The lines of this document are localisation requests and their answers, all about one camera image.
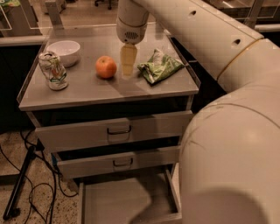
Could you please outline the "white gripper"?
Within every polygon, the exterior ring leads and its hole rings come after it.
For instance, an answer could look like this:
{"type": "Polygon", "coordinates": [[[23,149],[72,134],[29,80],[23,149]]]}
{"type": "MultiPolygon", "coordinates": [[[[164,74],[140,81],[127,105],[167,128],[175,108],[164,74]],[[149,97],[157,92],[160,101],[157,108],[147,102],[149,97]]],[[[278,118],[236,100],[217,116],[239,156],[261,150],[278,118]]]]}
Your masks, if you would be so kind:
{"type": "Polygon", "coordinates": [[[120,18],[116,20],[117,37],[125,43],[120,52],[123,75],[132,75],[137,57],[137,48],[134,45],[144,39],[146,29],[147,24],[131,26],[125,24],[120,18]]]}

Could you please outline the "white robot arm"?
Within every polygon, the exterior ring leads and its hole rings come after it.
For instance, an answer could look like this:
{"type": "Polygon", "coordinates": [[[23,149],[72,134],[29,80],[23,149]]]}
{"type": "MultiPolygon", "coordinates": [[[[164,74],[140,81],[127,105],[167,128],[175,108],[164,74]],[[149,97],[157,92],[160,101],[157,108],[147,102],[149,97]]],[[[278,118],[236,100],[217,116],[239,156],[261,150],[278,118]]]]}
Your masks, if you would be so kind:
{"type": "Polygon", "coordinates": [[[280,48],[203,0],[119,0],[118,36],[149,15],[226,92],[185,131],[182,224],[280,224],[280,48]]]}

